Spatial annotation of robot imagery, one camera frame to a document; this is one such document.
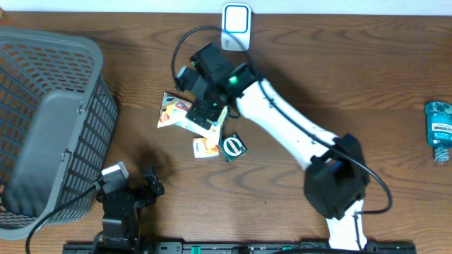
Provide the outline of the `teal mouthwash bottle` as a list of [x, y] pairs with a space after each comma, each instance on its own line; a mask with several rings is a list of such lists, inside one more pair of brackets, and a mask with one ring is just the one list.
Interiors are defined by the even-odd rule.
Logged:
[[429, 102], [424, 108], [427, 116], [427, 142], [434, 149], [434, 160], [446, 163], [451, 149], [451, 105]]

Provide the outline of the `green round-label box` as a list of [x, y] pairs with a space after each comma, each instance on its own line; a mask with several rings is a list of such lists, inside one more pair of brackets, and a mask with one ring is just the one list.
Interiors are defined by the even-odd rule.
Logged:
[[221, 140], [220, 151], [225, 161], [230, 163], [246, 154], [248, 150], [237, 133], [233, 133]]

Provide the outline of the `small orange packet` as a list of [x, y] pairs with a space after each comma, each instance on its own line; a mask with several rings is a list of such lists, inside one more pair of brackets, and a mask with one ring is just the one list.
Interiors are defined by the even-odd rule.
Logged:
[[193, 149], [196, 159], [206, 159], [220, 155], [218, 146], [207, 138], [194, 138]]

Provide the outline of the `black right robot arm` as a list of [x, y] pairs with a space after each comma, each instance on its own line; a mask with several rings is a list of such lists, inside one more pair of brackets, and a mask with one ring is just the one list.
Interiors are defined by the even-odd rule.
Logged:
[[181, 90], [196, 96], [189, 119], [205, 126], [225, 106], [269, 133], [305, 172], [304, 195], [326, 218], [329, 245], [363, 250], [368, 243], [362, 226], [365, 189], [370, 182], [356, 137], [339, 137], [318, 126], [285, 101], [251, 63], [234, 66], [207, 44], [177, 74]]

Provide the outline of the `yellow snack bag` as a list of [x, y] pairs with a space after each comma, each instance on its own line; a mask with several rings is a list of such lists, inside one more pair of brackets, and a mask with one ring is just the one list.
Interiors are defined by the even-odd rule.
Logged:
[[190, 110], [191, 105], [192, 103], [185, 99], [164, 92], [157, 127], [162, 128], [165, 126], [176, 125], [193, 133], [197, 133], [213, 143], [219, 143], [222, 126], [228, 114], [227, 107], [222, 109], [219, 119], [213, 122], [208, 129], [205, 129], [186, 118], [186, 113]]

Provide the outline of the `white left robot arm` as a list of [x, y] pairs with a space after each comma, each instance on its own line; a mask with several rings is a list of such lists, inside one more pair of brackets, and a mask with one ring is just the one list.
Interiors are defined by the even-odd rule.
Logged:
[[144, 253], [146, 242], [140, 237], [142, 209], [156, 203], [165, 188], [150, 164], [145, 183], [128, 185], [129, 173], [123, 162], [101, 171], [95, 182], [96, 200], [102, 203], [103, 230], [94, 238], [91, 253]]

